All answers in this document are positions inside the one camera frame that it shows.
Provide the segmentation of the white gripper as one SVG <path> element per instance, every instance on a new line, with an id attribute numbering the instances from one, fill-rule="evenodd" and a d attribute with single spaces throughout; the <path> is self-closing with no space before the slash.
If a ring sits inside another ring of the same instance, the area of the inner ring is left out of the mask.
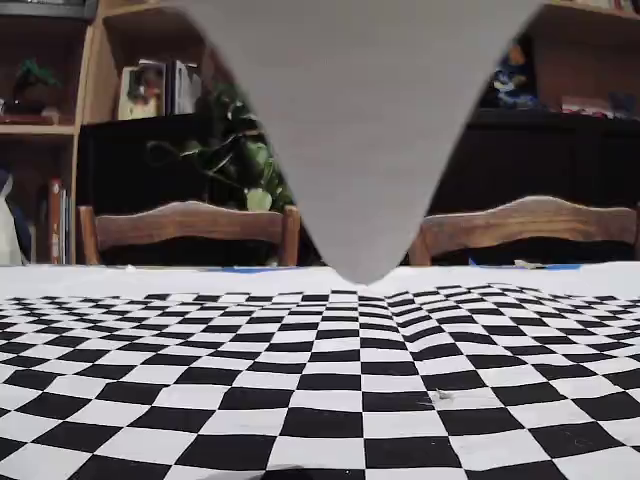
<path id="1" fill-rule="evenodd" d="M 396 99 L 418 118 L 261 127 L 321 256 L 374 283 L 415 238 L 487 77 L 539 1 L 191 1 L 188 15 L 262 115 Z M 449 118 L 443 114 L 462 115 Z"/>

